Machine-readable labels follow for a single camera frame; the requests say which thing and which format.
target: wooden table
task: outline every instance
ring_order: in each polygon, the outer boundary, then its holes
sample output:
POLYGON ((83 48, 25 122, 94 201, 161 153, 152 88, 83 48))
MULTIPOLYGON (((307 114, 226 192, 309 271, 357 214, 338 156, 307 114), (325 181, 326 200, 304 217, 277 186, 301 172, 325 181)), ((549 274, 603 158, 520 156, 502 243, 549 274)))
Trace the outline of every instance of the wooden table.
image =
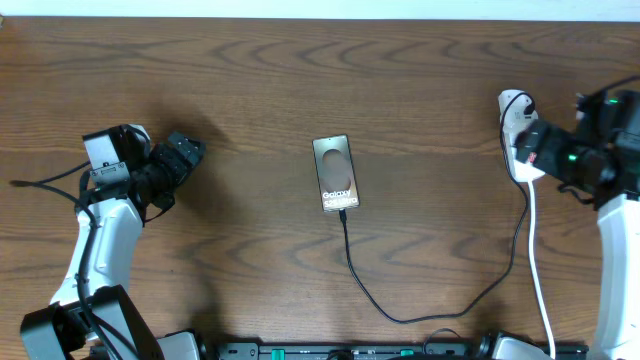
MULTIPOLYGON (((640 70, 631 24, 10 18, 0 31, 0 171, 39 179, 87 159, 81 136, 123 123, 208 143, 177 205, 145 228, 129 293, 155 334, 211 341, 420 342, 441 327, 546 341, 520 236, 512 274, 466 316, 382 318, 320 207, 311 140, 350 136, 362 207, 352 254, 389 313, 462 310, 508 263, 522 195, 498 143, 498 94, 526 89, 575 125, 575 93, 640 70)), ((57 184, 76 191, 77 176, 57 184)), ((537 182, 541 281, 558 340, 597 320, 596 213, 537 182)), ((77 237, 72 206, 1 190, 0 347, 25 356, 77 237)))

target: power strip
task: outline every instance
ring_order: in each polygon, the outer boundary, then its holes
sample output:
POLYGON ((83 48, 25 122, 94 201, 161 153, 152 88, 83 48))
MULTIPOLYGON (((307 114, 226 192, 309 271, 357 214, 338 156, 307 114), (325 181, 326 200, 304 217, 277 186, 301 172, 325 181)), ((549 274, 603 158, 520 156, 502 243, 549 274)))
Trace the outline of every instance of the power strip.
MULTIPOLYGON (((523 91, 513 89, 505 90, 498 96, 498 105, 500 105, 500 118, 498 121, 502 119, 502 115, 509 102, 521 92, 523 91)), ((534 168, 531 164, 523 164, 515 159, 516 138, 522 131, 526 130, 534 120, 538 119, 538 113, 535 110, 530 115, 524 114, 524 109, 530 104, 531 99, 528 96, 522 95, 518 97, 513 104, 511 104, 504 118, 503 136, 504 143, 507 147, 507 161, 509 162, 511 174, 518 182, 533 181, 545 174, 544 171, 534 168)))

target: black cable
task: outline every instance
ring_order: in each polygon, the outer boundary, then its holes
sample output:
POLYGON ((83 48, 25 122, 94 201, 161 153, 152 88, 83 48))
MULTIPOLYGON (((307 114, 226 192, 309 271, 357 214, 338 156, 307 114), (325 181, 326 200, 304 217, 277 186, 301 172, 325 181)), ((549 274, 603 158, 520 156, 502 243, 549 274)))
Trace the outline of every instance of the black cable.
POLYGON ((137 127, 133 126, 133 125, 123 125, 123 127, 127 130, 133 131, 134 133, 142 136, 142 138, 144 138, 144 154, 145 156, 149 154, 149 152, 151 151, 151 139, 149 139, 149 135, 147 135, 147 133, 145 133, 144 131, 138 129, 137 127))
POLYGON ((351 275, 353 276, 353 279, 356 281, 356 283, 358 284, 358 286, 360 287, 360 289, 362 290, 362 292, 364 292, 364 294, 367 296, 367 298, 369 299, 369 301, 371 302, 371 304, 376 308, 376 310, 378 310, 378 312, 380 314, 382 314, 382 316, 384 316, 385 318, 387 318, 387 320, 395 323, 395 324, 413 324, 413 323, 417 323, 420 321, 427 321, 427 320, 434 320, 434 319, 453 319, 453 318, 459 318, 461 316, 464 316, 466 313, 468 313, 471 309, 473 309, 474 306, 476 306, 476 304, 485 296, 487 295, 491 290, 493 290, 496 286, 498 286, 498 284, 500 284, 502 282, 502 280, 504 280, 510 273, 511 273, 511 269, 513 268, 513 263, 515 261, 515 257, 516 257, 516 243, 518 240, 518 235, 520 234, 520 228, 522 227, 522 224, 524 222, 525 217, 527 216, 527 212, 529 211, 529 197, 527 196, 527 193, 525 192, 524 188, 516 181, 516 179, 513 177, 513 174, 511 174, 511 169, 509 168, 509 161, 507 160, 507 148, 504 144, 504 119, 505 116, 507 114, 507 112, 509 111, 509 108, 511 107, 511 105, 513 104, 514 101, 516 101, 517 98, 519 98, 522 95, 526 95, 529 97, 529 99, 531 99, 532 104, 528 105, 525 108, 524 113, 525 114, 530 114, 533 112, 533 107, 531 105, 533 105, 533 98, 531 97, 531 95, 527 94, 526 92, 521 92, 519 94, 517 94, 516 96, 513 97, 513 99, 511 99, 511 101, 509 102, 509 104, 505 107, 504 112, 502 113, 502 117, 500 118, 500 148, 502 149, 502 155, 504 157, 504 164, 507 168, 507 174, 509 175, 509 179, 511 179, 511 181, 516 184, 516 186, 518 187, 518 189, 520 189, 520 192, 522 193, 522 196, 524 197, 524 210, 522 211, 522 215, 520 216, 520 221, 518 221, 518 226, 516 227, 515 233, 513 234, 513 240, 512 240, 512 245, 511 245, 511 258, 509 259, 509 266, 507 267, 507 270, 504 272, 504 274, 502 274, 502 276, 500 276, 496 281, 494 281, 493 283, 491 283, 486 289, 484 289, 478 296, 476 296, 475 299, 473 299, 473 301, 471 301, 471 303, 462 311, 458 312, 458 313, 451 313, 451 314, 439 314, 439 315, 427 315, 427 316, 422 316, 422 317, 417 317, 414 319, 408 319, 408 320, 398 320, 394 317, 392 317, 391 315, 387 314, 387 312, 385 312, 382 307, 380 307, 380 305, 378 305, 378 303, 373 299, 373 296, 371 296, 371 294, 369 293, 369 291, 367 290, 367 288, 364 286, 364 284, 362 284, 362 281, 360 281, 360 278, 358 277, 358 275, 356 274, 355 269, 353 268, 353 264, 351 263, 351 253, 349 251, 349 235, 347 232, 347 212, 342 209, 340 210, 340 221, 342 222, 342 227, 344 229, 344 243, 345 243, 345 250, 347 253, 347 265, 349 266, 349 271, 351 271, 351 275))
POLYGON ((595 93, 593 93, 593 95, 589 95, 589 97, 595 96, 596 94, 602 93, 604 91, 608 91, 611 90, 613 88, 617 88, 618 86, 622 86, 624 84, 628 84, 630 82, 634 82, 634 81, 638 81, 640 80, 640 75, 633 75, 633 76, 629 76, 628 78, 616 81, 614 83, 611 83, 605 87, 603 87, 602 89, 596 91, 595 93))
POLYGON ((80 165, 78 165, 78 166, 74 167, 73 169, 70 169, 70 170, 68 170, 68 171, 63 172, 62 174, 58 174, 58 175, 56 175, 56 176, 52 176, 52 177, 50 177, 50 178, 46 178, 46 179, 43 179, 43 180, 40 180, 40 181, 36 181, 36 183, 38 183, 38 184, 46 184, 46 183, 48 183, 48 182, 52 182, 52 181, 54 181, 54 180, 62 179, 63 177, 65 177, 65 176, 67 176, 67 175, 71 175, 71 174, 73 174, 74 172, 76 172, 76 171, 78 171, 78 170, 80 170, 80 169, 84 168, 85 166, 88 166, 89 164, 91 164, 91 163, 90 163, 89 161, 87 161, 87 162, 85 162, 85 163, 82 163, 82 164, 80 164, 80 165))
POLYGON ((353 360, 353 354, 350 351, 345 351, 345 350, 339 350, 339 351, 334 351, 332 353, 329 354, 329 356, 327 356, 327 358, 325 360, 341 360, 340 358, 342 357, 342 360, 353 360))
POLYGON ((84 250, 82 250, 82 257, 80 258, 80 266, 78 268, 78 273, 76 273, 76 276, 75 276, 75 279, 77 282, 77 288, 78 288, 78 301, 80 302, 80 307, 82 308, 82 312, 85 314, 85 317, 89 322, 89 326, 96 333, 96 335, 98 336, 98 338, 100 339, 104 347, 109 352, 110 356, 114 359, 122 360, 122 357, 120 356, 116 348, 113 346, 109 338, 105 335, 104 331, 102 331, 102 328, 98 325, 96 317, 91 311, 91 309, 89 308, 89 304, 87 304, 87 299, 85 297, 85 286, 87 284, 86 267, 87 267, 87 262, 89 261, 89 256, 91 254, 90 249, 93 246, 96 231, 98 229, 98 222, 96 220, 96 217, 93 215, 91 210, 89 210, 87 205, 83 204, 80 200, 76 199, 75 197, 71 196, 70 194, 60 189, 54 188, 49 185, 41 184, 38 182, 21 181, 21 180, 12 180, 10 184, 15 187, 31 186, 31 187, 51 191, 73 202, 76 206, 82 209, 89 217, 89 223, 90 223, 89 235, 87 237, 87 242, 84 246, 84 250))
POLYGON ((423 354, 426 354, 426 353, 427 353, 427 344, 429 344, 429 341, 431 341, 431 339, 432 339, 434 336, 436 336, 436 335, 438 335, 438 334, 445 333, 445 332, 452 333, 452 334, 454 334, 455 336, 457 336, 457 337, 458 337, 458 339, 462 339, 462 337, 461 337, 460 335, 458 335, 458 333, 457 333, 457 332, 455 332, 455 331, 454 331, 454 330, 452 330, 452 329, 449 329, 449 328, 441 328, 441 329, 438 329, 438 330, 436 330, 436 331, 432 332, 432 333, 431 333, 431 335, 427 336, 427 338, 424 340, 424 342, 422 343, 422 353, 423 353, 423 354))
POLYGON ((160 216, 164 215, 167 211, 171 210, 172 207, 173 207, 173 205, 170 205, 168 208, 162 209, 158 215, 152 217, 151 219, 144 220, 144 223, 146 224, 148 222, 151 222, 151 220, 155 220, 155 219, 159 218, 160 216))
POLYGON ((82 172, 82 175, 80 175, 80 180, 78 181, 78 190, 80 191, 80 197, 82 197, 82 193, 87 191, 90 178, 91 178, 91 170, 85 170, 82 172))
POLYGON ((577 191, 571 189, 570 187, 573 186, 571 184, 568 183, 564 183, 564 184, 560 184, 558 185, 558 191, 561 193, 570 193, 571 195, 573 195, 574 198, 576 198, 578 200, 578 202, 582 205, 590 205, 593 204, 593 202, 595 201, 594 198, 589 198, 589 199, 583 199, 577 191))

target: phone screen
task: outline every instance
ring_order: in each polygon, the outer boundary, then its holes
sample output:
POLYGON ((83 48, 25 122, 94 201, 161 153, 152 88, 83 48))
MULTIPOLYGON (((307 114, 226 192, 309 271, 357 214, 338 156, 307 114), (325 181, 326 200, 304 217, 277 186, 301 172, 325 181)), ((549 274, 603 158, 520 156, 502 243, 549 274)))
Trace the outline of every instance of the phone screen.
POLYGON ((313 140, 313 154, 324 211, 359 206, 347 135, 313 140))

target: robotic arm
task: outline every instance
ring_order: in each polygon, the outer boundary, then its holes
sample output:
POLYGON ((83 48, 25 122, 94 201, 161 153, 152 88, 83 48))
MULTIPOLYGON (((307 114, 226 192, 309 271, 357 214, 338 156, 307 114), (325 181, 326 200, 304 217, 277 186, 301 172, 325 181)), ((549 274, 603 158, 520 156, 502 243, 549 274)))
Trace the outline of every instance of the robotic arm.
POLYGON ((558 190, 598 211, 602 285, 589 352, 598 360, 640 354, 640 93, 607 98, 624 82, 580 100, 575 133, 536 119, 515 144, 517 160, 558 178, 558 190), (580 198, 572 187, 593 198, 580 198))
POLYGON ((91 214, 76 208, 78 241, 62 286, 49 307, 23 320, 21 335, 29 357, 69 359, 85 340, 96 339, 91 316, 98 319, 116 358, 199 359, 199 344, 191 333, 156 340, 126 290, 136 242, 150 221, 148 205, 160 209, 158 216, 173 206, 176 188, 202 160, 205 144, 176 132, 169 137, 171 146, 157 144, 151 151, 148 134, 137 125, 113 127, 83 140, 92 169, 80 179, 79 202, 91 214), (87 189, 89 178, 94 189, 87 189), (78 286, 83 285, 77 274, 83 274, 86 299, 80 298, 78 286), (83 311, 81 300, 91 314, 83 311))

